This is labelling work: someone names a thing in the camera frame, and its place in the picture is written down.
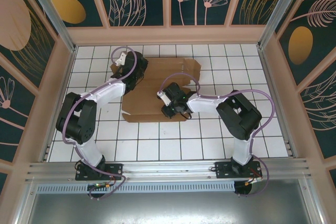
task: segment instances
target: white tile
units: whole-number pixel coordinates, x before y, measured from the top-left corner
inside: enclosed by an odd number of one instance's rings
[[[201,65],[201,70],[211,70],[210,57],[196,57],[195,60]]]
[[[267,121],[267,118],[261,119],[261,124],[263,125]],[[282,136],[280,125],[277,118],[273,118],[269,124],[263,128],[264,136]]]
[[[243,57],[227,57],[229,68],[232,69],[246,69]]]
[[[110,58],[110,46],[98,46],[93,51],[93,58]]]
[[[215,84],[232,84],[229,70],[214,70]]]
[[[209,56],[208,45],[193,45],[193,55],[194,57]]]
[[[179,139],[160,140],[160,160],[180,160],[181,146]]]
[[[266,84],[264,71],[262,70],[247,70],[251,84]]]
[[[98,87],[105,83],[106,73],[90,73],[88,79],[88,87]]]
[[[135,52],[143,54],[143,45],[128,45],[128,47],[132,48]]]
[[[244,57],[247,69],[263,69],[259,56]]]
[[[140,123],[139,139],[159,139],[159,123]]]
[[[250,84],[235,84],[233,85],[233,88],[235,90],[245,90],[245,89],[251,89]],[[254,100],[252,92],[245,92],[243,95],[248,99],[248,100]]]
[[[160,57],[176,57],[175,45],[161,45]]]
[[[138,140],[117,141],[115,161],[136,161]]]
[[[267,93],[268,95],[270,95],[267,84],[252,84],[251,86],[252,86],[253,89],[261,90],[261,91]],[[253,95],[254,95],[254,98],[256,100],[267,100],[267,97],[264,96],[263,94],[259,94],[259,93],[254,92]]]
[[[114,161],[116,141],[96,141],[98,150],[104,155],[107,162]]]
[[[266,145],[263,137],[255,137],[252,146],[252,152],[257,157],[268,157]]]
[[[244,56],[258,56],[257,46],[255,44],[241,44]]]
[[[288,157],[282,137],[266,137],[265,142],[269,157]]]
[[[228,56],[242,56],[240,44],[227,44],[225,45],[226,55]]]
[[[201,139],[181,139],[182,159],[203,159]]]
[[[187,120],[180,122],[181,138],[199,138],[201,137],[200,125],[198,120]]]
[[[160,123],[160,139],[180,138],[179,122],[163,122]]]
[[[200,85],[214,84],[211,70],[202,70],[200,76]]]
[[[118,122],[101,121],[98,126],[97,140],[117,139]]]
[[[202,139],[204,159],[225,158],[223,141],[221,138]]]
[[[93,59],[90,72],[106,72],[109,67],[108,59]]]
[[[71,157],[71,162],[77,162],[80,160],[80,157],[78,156],[75,148],[72,150],[72,157]]]
[[[210,57],[211,65],[213,70],[225,70],[229,69],[229,65],[227,63],[227,57]]]
[[[214,85],[201,85],[201,89],[199,92],[204,95],[215,95],[215,86]]]
[[[223,44],[209,45],[210,56],[226,56]]]
[[[75,63],[73,64],[72,72],[89,72],[90,71],[90,65],[91,65],[91,59],[77,59],[75,60]]]
[[[76,59],[91,59],[94,47],[79,47]]]
[[[201,136],[222,137],[221,127],[218,119],[201,119]]]
[[[101,108],[100,121],[114,121],[119,119],[120,104],[108,103]]]
[[[216,95],[226,95],[233,91],[231,84],[229,85],[215,85]]]
[[[116,60],[120,57],[121,52],[127,51],[127,49],[123,47],[123,48],[120,48],[120,49],[118,49],[114,52],[114,50],[119,48],[119,47],[122,47],[122,46],[111,46],[110,57],[109,58],[113,57],[113,59]]]
[[[176,55],[178,57],[192,57],[193,56],[192,45],[176,45]]]
[[[220,128],[222,129],[222,137],[232,137],[232,134],[230,133],[230,131],[227,129],[225,123],[223,122],[222,119],[220,119]]]
[[[159,140],[139,140],[138,161],[159,160]]]
[[[256,101],[257,109],[264,118],[269,118],[272,112],[272,105],[268,100]]]
[[[233,84],[249,84],[246,70],[231,70],[231,77]]]
[[[143,46],[143,56],[146,57],[159,57],[160,49],[158,45],[145,45]]]
[[[65,144],[63,141],[54,142],[49,162],[70,162],[72,149],[72,144]]]
[[[55,141],[62,141],[62,133],[56,130]]]
[[[231,158],[233,154],[233,145],[234,139],[233,137],[230,138],[223,138],[224,143],[224,151],[225,151],[225,158]]]
[[[118,139],[138,139],[139,123],[119,122]]]
[[[88,81],[89,73],[72,73],[71,79],[69,82],[69,87],[86,87],[86,83]]]

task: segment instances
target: gray metal surface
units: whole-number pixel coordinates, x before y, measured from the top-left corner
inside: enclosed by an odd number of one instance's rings
[[[108,193],[119,183],[109,188],[99,188],[92,194]],[[42,184],[36,194],[87,194],[88,184]],[[161,183],[125,183],[115,193],[193,193],[196,191],[235,191],[234,181],[211,182],[161,182]]]
[[[305,224],[310,221],[298,182],[283,180],[271,181],[265,193],[250,198],[239,198],[232,192],[115,194],[102,201],[91,201],[87,195],[78,194],[36,195],[29,223]]]

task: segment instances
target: fern illustration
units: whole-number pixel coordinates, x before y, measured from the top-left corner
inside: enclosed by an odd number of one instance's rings
[[[110,0],[108,15],[112,26],[142,26],[146,18],[145,0]]]
[[[301,97],[314,130],[336,128],[336,71],[327,80],[305,88]]]

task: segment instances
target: flattened cardboard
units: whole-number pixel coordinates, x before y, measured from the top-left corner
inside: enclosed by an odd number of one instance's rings
[[[156,97],[162,82],[174,73],[188,73],[196,80],[199,80],[201,65],[194,59],[185,58],[149,58],[144,79],[134,90],[123,96],[121,109],[127,122],[179,122],[185,121],[181,115],[176,115],[172,119],[165,117],[161,108],[164,105],[162,100]],[[117,66],[112,65],[112,71],[117,70]],[[191,83],[190,77],[176,75],[168,79],[165,87],[176,82],[180,87]]]

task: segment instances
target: cable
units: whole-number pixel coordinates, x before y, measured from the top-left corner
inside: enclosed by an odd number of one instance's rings
[[[104,172],[104,171],[102,171],[102,170],[99,170],[99,169],[95,168],[93,165],[91,165],[91,164],[90,164],[90,163],[89,163],[89,162],[88,162],[88,161],[87,161],[87,160],[80,154],[80,152],[78,151],[78,149],[77,149],[77,147],[76,147],[76,144],[75,144],[75,143],[72,143],[72,142],[69,142],[69,141],[66,140],[66,129],[67,129],[67,126],[68,126],[70,117],[72,116],[72,113],[75,111],[76,107],[77,107],[83,100],[85,100],[85,99],[86,99],[87,97],[89,97],[89,96],[94,95],[94,94],[95,94],[96,92],[98,92],[99,90],[101,90],[101,89],[103,89],[103,88],[105,88],[105,87],[107,87],[107,86],[109,86],[109,85],[111,85],[111,84],[114,84],[115,82],[127,78],[127,77],[130,76],[130,74],[134,71],[135,67],[137,66],[137,63],[136,63],[136,62],[137,62],[138,59],[137,59],[137,57],[136,57],[137,55],[135,54],[135,51],[134,51],[132,48],[130,48],[130,47],[127,47],[127,46],[117,47],[117,48],[111,53],[111,60],[112,60],[112,62],[113,62],[113,55],[114,55],[114,53],[115,53],[117,50],[121,49],[121,48],[130,49],[131,52],[134,54],[134,65],[133,65],[132,69],[131,69],[125,76],[123,76],[123,77],[121,77],[121,78],[119,78],[119,79],[114,79],[114,80],[112,80],[111,82],[106,82],[106,83],[104,83],[102,86],[99,86],[99,87],[97,87],[96,89],[94,89],[93,91],[89,92],[88,94],[82,96],[82,97],[81,97],[81,98],[80,98],[80,99],[79,99],[79,100],[78,100],[78,101],[71,107],[71,109],[70,109],[70,111],[69,111],[69,114],[67,115],[67,117],[66,117],[66,119],[65,119],[65,122],[64,122],[64,125],[63,125],[63,130],[62,130],[62,140],[63,140],[63,142],[64,142],[65,144],[72,144],[72,145],[74,146],[76,153],[78,154],[79,158],[82,160],[82,162],[83,162],[84,164],[88,165],[91,169],[93,169],[93,170],[95,170],[96,172],[99,172],[99,173],[101,173],[101,174],[105,174],[105,175],[113,176],[113,177],[121,177],[121,178],[123,178],[123,181],[122,181],[117,187],[115,187],[114,190],[112,190],[112,191],[109,192],[108,194],[104,194],[104,195],[101,196],[100,198],[93,198],[92,196],[90,196],[91,199],[95,199],[95,200],[105,199],[105,198],[109,197],[110,195],[112,195],[116,190],[119,189],[119,187],[122,186],[123,183],[125,183],[125,181],[126,181],[126,177],[125,177],[124,175],[121,175],[121,174],[113,174],[113,173],[107,173],[107,172]]]
[[[264,96],[267,97],[267,99],[270,101],[271,103],[271,106],[272,106],[272,112],[271,112],[271,115],[270,117],[268,118],[268,120],[262,125],[260,126],[257,130],[255,130],[252,135],[251,135],[251,143],[250,143],[250,149],[249,149],[249,152],[250,154],[252,155],[252,157],[254,157],[255,159],[257,159],[258,161],[260,161],[262,163],[262,165],[265,167],[265,170],[266,170],[266,174],[267,174],[267,180],[266,180],[266,185],[264,186],[264,188],[262,190],[260,190],[259,192],[257,193],[254,193],[254,194],[248,194],[248,195],[242,195],[242,196],[255,196],[255,195],[258,195],[260,193],[262,193],[266,187],[268,186],[268,183],[269,183],[269,171],[268,171],[268,168],[265,164],[264,161],[262,161],[259,157],[257,157],[256,155],[254,155],[252,153],[252,146],[253,146],[253,142],[254,142],[254,137],[264,128],[266,127],[267,124],[270,123],[270,121],[272,120],[273,116],[274,116],[274,113],[275,113],[275,105],[274,105],[274,101],[272,100],[271,96],[261,90],[256,90],[256,89],[245,89],[245,90],[239,90],[239,91],[236,91],[236,92],[232,92],[230,94],[226,94],[226,95],[216,95],[216,96],[213,96],[213,95],[202,95],[200,94],[199,90],[201,89],[201,85],[199,84],[199,81],[197,81],[192,75],[188,74],[188,73],[174,73],[170,76],[168,76],[166,79],[164,79],[164,81],[162,82],[161,86],[160,86],[160,90],[159,92],[161,92],[163,90],[163,87],[165,85],[165,83],[167,82],[167,80],[172,77],[172,76],[177,76],[178,74],[182,74],[182,75],[185,75],[185,76],[188,76],[190,77],[195,83],[196,83],[196,93],[199,97],[202,97],[202,98],[208,98],[208,99],[224,99],[224,98],[228,98],[228,97],[231,97],[233,95],[236,95],[236,94],[241,94],[241,93],[246,93],[246,92],[256,92],[256,93],[259,93],[259,94],[262,94]]]

